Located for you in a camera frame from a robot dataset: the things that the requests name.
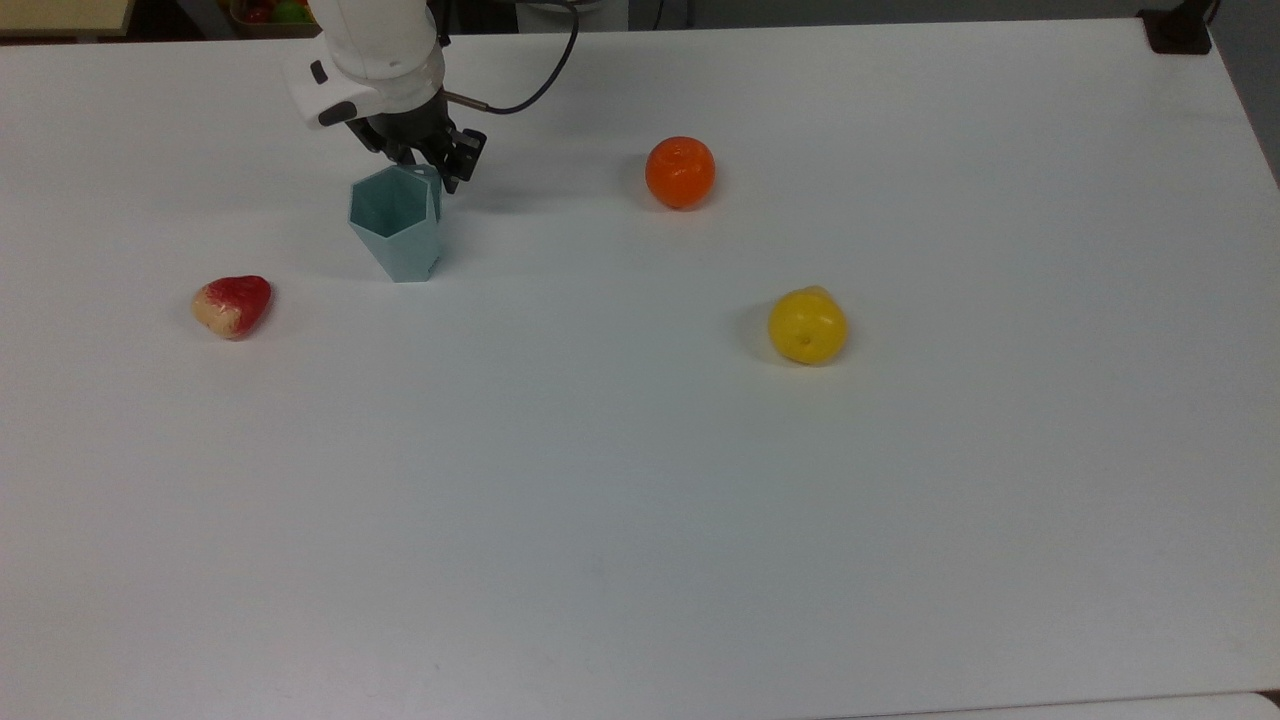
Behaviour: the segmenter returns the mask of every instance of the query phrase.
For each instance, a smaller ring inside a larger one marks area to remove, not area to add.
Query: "lemon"
[[[769,340],[787,360],[805,365],[826,363],[840,352],[847,337],[845,313],[819,286],[783,295],[769,313]]]

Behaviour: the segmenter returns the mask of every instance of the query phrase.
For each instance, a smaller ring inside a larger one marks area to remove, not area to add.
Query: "hexagonal cup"
[[[440,259],[440,176],[397,165],[351,186],[347,218],[393,282],[422,282]]]

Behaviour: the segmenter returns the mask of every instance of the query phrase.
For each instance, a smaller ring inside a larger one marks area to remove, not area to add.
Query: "strawberry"
[[[191,314],[227,340],[244,337],[266,311],[271,283],[257,275],[216,279],[191,299]]]

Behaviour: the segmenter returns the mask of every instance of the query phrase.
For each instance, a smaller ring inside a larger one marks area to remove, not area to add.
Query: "white table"
[[[558,37],[458,37],[521,99]],[[1280,193],[1130,20],[593,35],[385,281],[283,44],[0,49],[0,707],[822,717],[1280,685]],[[644,154],[721,182],[664,211]],[[1193,167],[1196,172],[1184,173]],[[250,341],[187,314],[271,279]],[[783,366],[762,311],[856,325]]]

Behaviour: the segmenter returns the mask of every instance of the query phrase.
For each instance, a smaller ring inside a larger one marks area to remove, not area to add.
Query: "orange fruit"
[[[716,184],[716,159],[698,140],[668,137],[649,152],[644,182],[663,204],[677,210],[689,208]]]

